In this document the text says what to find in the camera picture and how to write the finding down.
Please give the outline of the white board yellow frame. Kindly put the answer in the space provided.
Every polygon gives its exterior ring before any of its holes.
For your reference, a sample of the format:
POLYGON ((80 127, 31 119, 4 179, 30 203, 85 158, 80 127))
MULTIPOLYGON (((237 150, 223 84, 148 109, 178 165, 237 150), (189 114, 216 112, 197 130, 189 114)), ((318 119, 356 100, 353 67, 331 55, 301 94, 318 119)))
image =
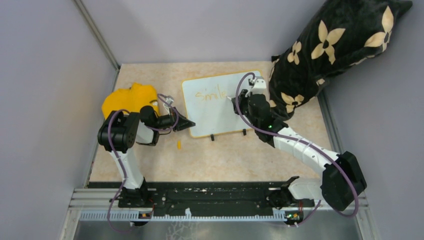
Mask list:
POLYGON ((189 128, 193 138, 242 132, 251 128, 234 113, 228 97, 236 96, 237 86, 247 72, 187 79, 181 83, 186 118, 195 122, 189 128))

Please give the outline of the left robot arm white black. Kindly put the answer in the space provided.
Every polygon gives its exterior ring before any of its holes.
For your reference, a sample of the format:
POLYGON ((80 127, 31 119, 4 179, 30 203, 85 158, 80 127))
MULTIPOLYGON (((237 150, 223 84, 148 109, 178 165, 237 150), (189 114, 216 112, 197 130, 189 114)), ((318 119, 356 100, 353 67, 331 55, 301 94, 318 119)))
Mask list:
POLYGON ((100 127, 97 140, 112 155, 121 174, 121 197, 138 207, 146 206, 150 200, 145 177, 137 167, 135 144, 155 146, 161 132, 179 132, 195 125, 174 107, 167 115, 158 115, 150 105, 139 112, 113 110, 100 127))

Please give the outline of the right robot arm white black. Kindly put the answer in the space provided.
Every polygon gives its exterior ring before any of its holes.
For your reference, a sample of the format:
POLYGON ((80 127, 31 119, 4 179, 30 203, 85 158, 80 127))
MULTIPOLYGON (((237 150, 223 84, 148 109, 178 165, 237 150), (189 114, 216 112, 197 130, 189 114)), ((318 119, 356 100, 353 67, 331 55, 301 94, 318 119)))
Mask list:
POLYGON ((367 183, 353 153, 328 150, 302 137, 272 115, 263 94, 244 89, 230 101, 235 114, 254 129, 262 142, 291 154, 318 174, 318 178, 291 178, 281 193, 284 204, 295 206, 300 200, 323 200, 339 213, 351 204, 355 212, 359 210, 359 196, 367 183))

